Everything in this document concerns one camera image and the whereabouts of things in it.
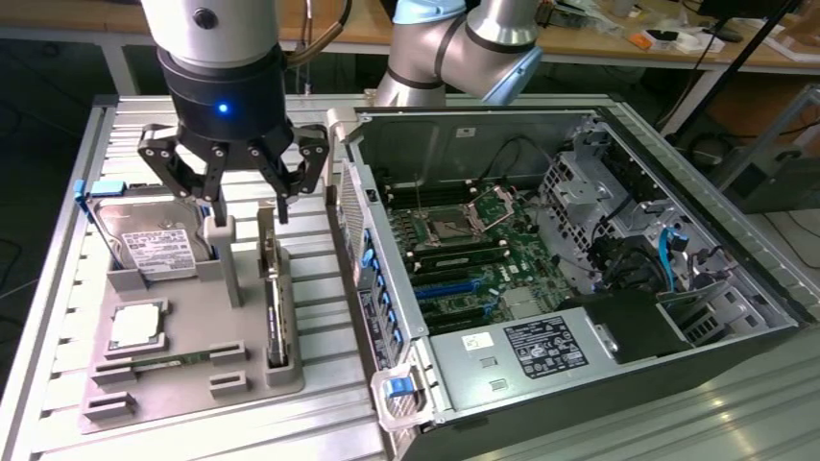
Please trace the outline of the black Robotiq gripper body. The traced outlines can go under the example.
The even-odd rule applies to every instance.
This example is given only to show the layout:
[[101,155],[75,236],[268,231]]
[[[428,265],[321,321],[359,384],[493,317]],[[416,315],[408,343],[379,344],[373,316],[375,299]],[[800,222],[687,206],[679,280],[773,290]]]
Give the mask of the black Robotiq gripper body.
[[157,50],[180,123],[179,143],[207,160],[213,146],[227,148],[225,166],[252,168],[251,146],[280,156],[293,142],[285,114],[284,54],[276,45],[260,60],[231,68],[177,62]]

